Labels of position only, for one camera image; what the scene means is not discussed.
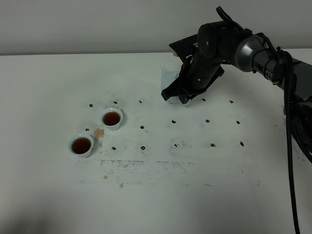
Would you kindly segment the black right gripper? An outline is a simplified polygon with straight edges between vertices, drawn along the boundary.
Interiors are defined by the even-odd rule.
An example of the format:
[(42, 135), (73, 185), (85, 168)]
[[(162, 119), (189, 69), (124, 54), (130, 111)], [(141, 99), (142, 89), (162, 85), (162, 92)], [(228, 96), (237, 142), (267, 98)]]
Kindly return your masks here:
[(224, 71), (220, 67), (223, 61), (234, 65), (234, 56), (239, 44), (251, 35), (251, 30), (225, 21), (202, 25), (197, 34), (198, 48), (186, 75), (182, 81), (176, 78), (162, 90), (163, 99), (179, 97), (182, 104), (189, 104), (195, 97), (191, 94), (205, 92), (219, 76), (223, 75)]

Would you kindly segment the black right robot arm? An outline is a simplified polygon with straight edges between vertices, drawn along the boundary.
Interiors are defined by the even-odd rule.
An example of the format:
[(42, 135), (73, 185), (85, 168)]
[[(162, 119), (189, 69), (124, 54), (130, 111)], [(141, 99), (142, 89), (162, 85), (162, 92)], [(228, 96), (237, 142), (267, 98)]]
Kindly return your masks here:
[(285, 90), (292, 76), (292, 94), (284, 110), (291, 115), (292, 136), (307, 158), (312, 157), (312, 67), (274, 48), (262, 33), (253, 34), (234, 22), (219, 21), (200, 27), (196, 35), (170, 44), (182, 60), (178, 77), (161, 92), (185, 104), (207, 91), (224, 74), (222, 64), (243, 72), (259, 73)]

